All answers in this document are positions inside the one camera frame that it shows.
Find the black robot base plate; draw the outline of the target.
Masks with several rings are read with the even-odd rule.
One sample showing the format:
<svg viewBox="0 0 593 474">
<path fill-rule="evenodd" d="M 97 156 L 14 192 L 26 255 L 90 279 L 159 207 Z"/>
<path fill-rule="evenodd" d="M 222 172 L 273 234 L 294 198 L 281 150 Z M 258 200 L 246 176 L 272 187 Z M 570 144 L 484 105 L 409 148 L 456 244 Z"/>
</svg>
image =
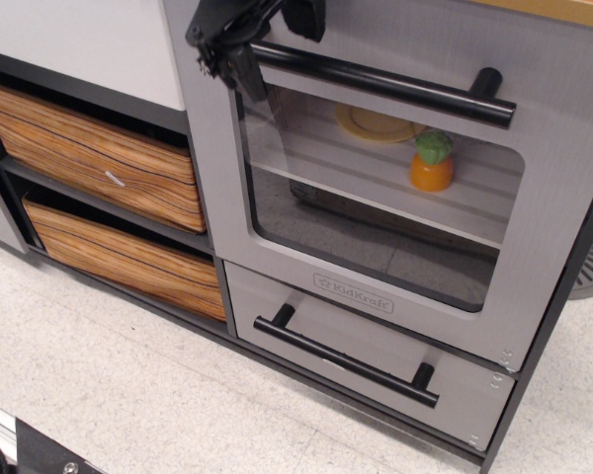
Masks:
<svg viewBox="0 0 593 474">
<path fill-rule="evenodd" d="M 103 473 L 20 419 L 0 424 L 0 473 Z"/>
</svg>

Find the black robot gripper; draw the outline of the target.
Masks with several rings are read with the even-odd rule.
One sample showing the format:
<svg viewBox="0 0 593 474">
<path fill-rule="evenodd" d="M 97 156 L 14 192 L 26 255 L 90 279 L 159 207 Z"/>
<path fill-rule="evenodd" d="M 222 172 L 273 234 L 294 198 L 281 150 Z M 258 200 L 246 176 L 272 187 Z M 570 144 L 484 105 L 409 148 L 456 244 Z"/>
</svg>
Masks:
<svg viewBox="0 0 593 474">
<path fill-rule="evenodd" d="M 185 39 L 198 51 L 204 73 L 234 79 L 251 101 L 259 103 L 267 99 L 267 89 L 251 41 L 267 33 L 278 12 L 291 32 L 321 42 L 325 0 L 201 1 Z"/>
</svg>

